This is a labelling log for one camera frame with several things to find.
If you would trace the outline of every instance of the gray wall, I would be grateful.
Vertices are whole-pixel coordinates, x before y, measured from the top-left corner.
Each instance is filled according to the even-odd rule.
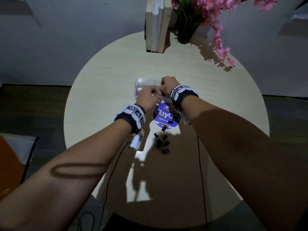
[[[286,24],[303,0],[260,13],[247,1],[224,12],[222,38],[262,94],[308,97],[308,23]],[[0,81],[72,85],[104,46],[143,31],[146,0],[27,0],[39,19],[0,16]],[[199,35],[213,32],[200,28]]]

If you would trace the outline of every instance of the flower pot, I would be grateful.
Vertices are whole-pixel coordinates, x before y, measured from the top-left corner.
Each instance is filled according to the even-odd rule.
[[[177,33],[177,40],[181,44],[188,44],[190,42],[190,39],[192,38],[192,35],[195,33],[196,29],[193,31],[186,31],[184,29],[184,26],[181,26],[181,24],[178,25],[178,33]]]

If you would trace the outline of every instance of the wrist tracker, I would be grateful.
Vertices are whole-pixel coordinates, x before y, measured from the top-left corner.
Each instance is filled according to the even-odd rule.
[[[199,97],[197,93],[195,93],[191,87],[185,86],[185,85],[178,85],[175,88],[172,89],[170,96],[172,99],[172,103],[174,107],[179,110],[183,111],[181,107],[181,103],[184,100],[185,97],[189,95],[194,95],[196,97]]]
[[[113,119],[113,121],[124,119],[132,126],[131,134],[133,134],[133,139],[131,140],[130,147],[135,150],[139,149],[144,136],[144,130],[142,129],[145,123],[144,114],[145,111],[141,106],[133,104],[119,112]]]

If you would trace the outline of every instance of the dark floor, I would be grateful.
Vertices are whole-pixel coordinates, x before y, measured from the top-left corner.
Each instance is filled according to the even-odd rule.
[[[38,136],[27,178],[66,149],[63,133],[64,109],[70,87],[4,85],[0,92],[0,132]],[[270,137],[294,154],[308,159],[308,102],[264,96]],[[98,230],[101,204],[90,197],[84,211],[95,216]],[[82,218],[83,230],[90,230],[92,217]],[[69,230],[77,230],[77,221]],[[264,230],[243,201],[225,216],[209,224],[209,230]]]

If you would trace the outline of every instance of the left hand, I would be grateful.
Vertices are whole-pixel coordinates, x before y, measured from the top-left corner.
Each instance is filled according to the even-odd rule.
[[[135,104],[144,108],[145,113],[149,112],[161,97],[161,91],[157,86],[148,86],[139,92],[137,101]]]

